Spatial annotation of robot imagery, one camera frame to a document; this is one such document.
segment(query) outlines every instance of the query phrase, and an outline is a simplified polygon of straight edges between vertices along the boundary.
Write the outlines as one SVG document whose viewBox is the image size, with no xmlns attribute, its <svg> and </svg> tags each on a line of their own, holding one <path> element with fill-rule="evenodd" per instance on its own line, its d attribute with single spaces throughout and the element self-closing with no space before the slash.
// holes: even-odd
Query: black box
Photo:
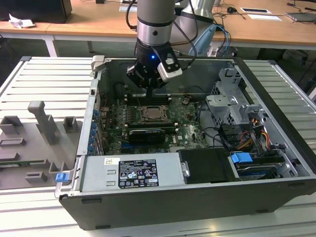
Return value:
<svg viewBox="0 0 316 237">
<path fill-rule="evenodd" d="M 237 181 L 228 160 L 230 153 L 223 148 L 180 150 L 180 161 L 186 161 L 190 176 L 187 184 Z"/>
<path fill-rule="evenodd" d="M 72 12 L 70 0 L 0 0 L 0 20 L 19 19 L 65 23 Z"/>
</svg>

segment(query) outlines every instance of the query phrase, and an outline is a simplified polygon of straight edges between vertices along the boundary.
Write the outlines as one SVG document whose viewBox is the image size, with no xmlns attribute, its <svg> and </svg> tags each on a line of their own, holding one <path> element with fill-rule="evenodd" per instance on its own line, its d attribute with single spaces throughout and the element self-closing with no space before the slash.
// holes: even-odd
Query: computer case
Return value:
<svg viewBox="0 0 316 237">
<path fill-rule="evenodd" d="M 0 20 L 19 19 L 65 23 L 72 12 L 70 0 L 0 0 Z"/>
</svg>

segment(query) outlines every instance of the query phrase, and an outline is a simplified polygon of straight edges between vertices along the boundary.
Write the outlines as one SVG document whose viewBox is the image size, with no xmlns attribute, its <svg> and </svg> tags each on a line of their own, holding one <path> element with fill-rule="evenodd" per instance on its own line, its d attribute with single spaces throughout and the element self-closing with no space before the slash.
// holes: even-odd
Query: blue latch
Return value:
<svg viewBox="0 0 316 237">
<path fill-rule="evenodd" d="M 234 163 L 252 162 L 251 155 L 247 152 L 238 152 L 232 155 Z"/>
<path fill-rule="evenodd" d="M 56 175 L 55 179 L 56 183 L 59 182 L 69 182 L 69 174 L 68 173 L 59 173 Z"/>
</svg>

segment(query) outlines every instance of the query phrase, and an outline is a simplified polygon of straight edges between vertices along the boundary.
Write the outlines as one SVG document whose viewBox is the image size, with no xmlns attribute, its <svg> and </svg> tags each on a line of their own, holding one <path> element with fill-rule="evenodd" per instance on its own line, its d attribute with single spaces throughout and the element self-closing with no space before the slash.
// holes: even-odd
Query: white desk leg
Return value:
<svg viewBox="0 0 316 237">
<path fill-rule="evenodd" d="M 89 49 L 89 53 L 93 53 L 94 50 L 93 50 L 93 45 L 92 45 L 92 42 L 91 41 L 87 41 L 88 43 L 88 49 Z"/>
<path fill-rule="evenodd" d="M 316 87 L 314 88 L 314 90 L 310 93 L 309 98 L 311 99 L 311 101 L 315 101 L 316 100 Z"/>
<path fill-rule="evenodd" d="M 208 57 L 216 57 L 218 48 L 221 46 L 222 42 L 212 41 L 210 44 L 209 51 L 207 52 Z"/>
<path fill-rule="evenodd" d="M 46 43 L 48 53 L 50 57 L 59 57 L 58 48 L 56 46 L 56 42 L 54 41 L 54 37 L 51 35 L 45 35 L 43 40 Z"/>
</svg>

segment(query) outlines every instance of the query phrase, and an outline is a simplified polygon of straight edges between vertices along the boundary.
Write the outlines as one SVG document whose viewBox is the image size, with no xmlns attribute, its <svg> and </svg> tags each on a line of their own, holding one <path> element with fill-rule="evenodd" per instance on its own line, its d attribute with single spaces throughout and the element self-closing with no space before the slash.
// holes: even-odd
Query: blue cable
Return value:
<svg viewBox="0 0 316 237">
<path fill-rule="evenodd" d="M 217 24 L 215 24 L 215 25 L 225 33 L 225 36 L 226 36 L 226 39 L 227 39 L 227 44 L 226 44 L 225 52 L 223 53 L 223 56 L 222 56 L 222 57 L 224 57 L 224 56 L 225 56 L 225 53 L 226 53 L 226 51 L 227 51 L 227 49 L 228 49 L 228 45 L 229 45 L 228 34 L 227 34 L 227 31 L 225 31 L 221 26 L 219 26 L 219 25 L 217 25 Z"/>
</svg>

